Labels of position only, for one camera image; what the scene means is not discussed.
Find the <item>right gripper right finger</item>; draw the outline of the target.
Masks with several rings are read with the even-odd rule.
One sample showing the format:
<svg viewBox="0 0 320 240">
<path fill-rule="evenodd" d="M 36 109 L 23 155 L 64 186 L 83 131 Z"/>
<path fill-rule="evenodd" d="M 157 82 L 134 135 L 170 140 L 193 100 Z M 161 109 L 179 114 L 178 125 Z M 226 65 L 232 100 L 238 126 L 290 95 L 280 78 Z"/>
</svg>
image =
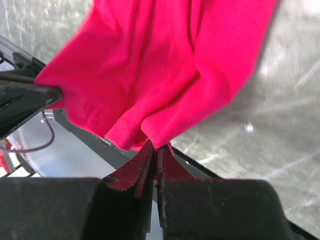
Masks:
<svg viewBox="0 0 320 240">
<path fill-rule="evenodd" d="M 196 178 L 157 152 L 158 210 L 166 240 L 292 240 L 278 194 L 264 180 Z"/>
</svg>

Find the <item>red t shirt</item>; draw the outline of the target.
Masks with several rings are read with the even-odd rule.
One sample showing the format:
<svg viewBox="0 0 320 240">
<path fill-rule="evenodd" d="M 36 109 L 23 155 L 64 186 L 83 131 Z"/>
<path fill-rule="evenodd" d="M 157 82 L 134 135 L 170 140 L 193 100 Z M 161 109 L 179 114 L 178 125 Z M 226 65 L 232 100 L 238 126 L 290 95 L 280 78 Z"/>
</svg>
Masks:
<svg viewBox="0 0 320 240">
<path fill-rule="evenodd" d="M 155 148 L 227 105 L 254 71 L 275 0 L 96 0 L 35 83 L 74 125 Z"/>
</svg>

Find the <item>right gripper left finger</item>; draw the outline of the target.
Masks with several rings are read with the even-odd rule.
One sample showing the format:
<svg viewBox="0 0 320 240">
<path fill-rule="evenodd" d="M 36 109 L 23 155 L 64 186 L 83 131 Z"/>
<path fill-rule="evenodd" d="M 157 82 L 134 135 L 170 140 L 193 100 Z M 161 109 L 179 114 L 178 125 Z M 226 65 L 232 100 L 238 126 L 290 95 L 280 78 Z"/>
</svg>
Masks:
<svg viewBox="0 0 320 240">
<path fill-rule="evenodd" d="M 0 181 L 3 240 L 144 240 L 153 192 L 150 142 L 99 178 L 7 177 Z"/>
</svg>

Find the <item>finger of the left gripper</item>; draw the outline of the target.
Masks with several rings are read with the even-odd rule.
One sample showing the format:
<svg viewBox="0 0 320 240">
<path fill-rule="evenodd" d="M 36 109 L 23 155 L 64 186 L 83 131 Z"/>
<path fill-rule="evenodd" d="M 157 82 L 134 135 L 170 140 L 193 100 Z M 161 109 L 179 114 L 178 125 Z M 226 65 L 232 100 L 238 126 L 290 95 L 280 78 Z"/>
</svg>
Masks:
<svg viewBox="0 0 320 240">
<path fill-rule="evenodd" d="M 4 139 L 42 110 L 62 99 L 56 87 L 0 81 L 0 138 Z"/>
</svg>

